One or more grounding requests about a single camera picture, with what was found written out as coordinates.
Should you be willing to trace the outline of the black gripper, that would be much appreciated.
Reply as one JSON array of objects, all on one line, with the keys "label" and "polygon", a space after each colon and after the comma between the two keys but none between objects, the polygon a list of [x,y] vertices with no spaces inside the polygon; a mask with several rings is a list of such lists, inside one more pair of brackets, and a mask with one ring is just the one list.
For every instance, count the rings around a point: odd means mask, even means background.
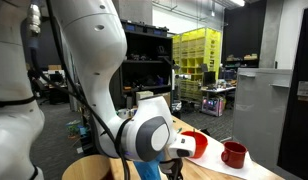
[{"label": "black gripper", "polygon": [[171,159],[169,161],[161,161],[159,168],[168,180],[183,180],[181,173],[183,162],[181,158]]}]

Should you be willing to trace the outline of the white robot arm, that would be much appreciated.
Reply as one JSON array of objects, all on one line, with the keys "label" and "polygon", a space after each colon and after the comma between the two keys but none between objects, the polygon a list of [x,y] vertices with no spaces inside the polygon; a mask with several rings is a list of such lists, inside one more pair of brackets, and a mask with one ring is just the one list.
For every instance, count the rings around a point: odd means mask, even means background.
[{"label": "white robot arm", "polygon": [[123,162],[154,160],[169,180],[183,180],[184,157],[193,154],[193,139],[178,134],[160,95],[141,100],[136,115],[120,118],[109,91],[122,64],[127,42],[112,0],[0,0],[0,180],[43,180],[30,159],[45,117],[32,92],[24,53],[35,53],[41,7],[58,25],[73,56],[78,85],[71,94],[93,115],[100,154]]}]

